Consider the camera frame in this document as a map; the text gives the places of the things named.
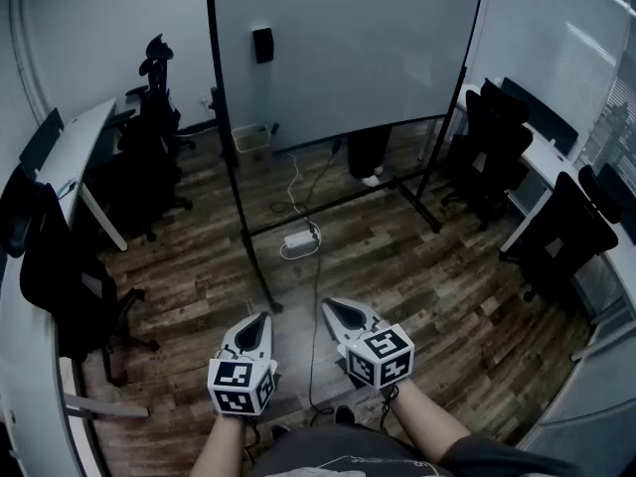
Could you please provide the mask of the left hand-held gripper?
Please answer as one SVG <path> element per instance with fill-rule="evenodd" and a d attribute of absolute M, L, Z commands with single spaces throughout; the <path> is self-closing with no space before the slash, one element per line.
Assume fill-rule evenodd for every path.
<path fill-rule="evenodd" d="M 210 359 L 208 391 L 216 413 L 261 415 L 275 391 L 277 362 L 273 354 L 273 323 L 267 312 L 248 316 L 223 339 L 222 351 L 250 354 L 247 359 Z"/>

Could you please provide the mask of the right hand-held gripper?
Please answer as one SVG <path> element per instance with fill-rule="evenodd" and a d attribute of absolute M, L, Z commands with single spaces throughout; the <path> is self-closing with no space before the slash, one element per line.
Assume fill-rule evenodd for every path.
<path fill-rule="evenodd" d="M 344 351 L 350 377 L 382 390 L 412 373 L 414 344 L 398 324 L 389 327 L 371 306 L 348 298 L 325 297 L 321 308 L 332 339 L 337 344 L 347 341 Z M 375 333 L 356 339 L 361 331 Z"/>

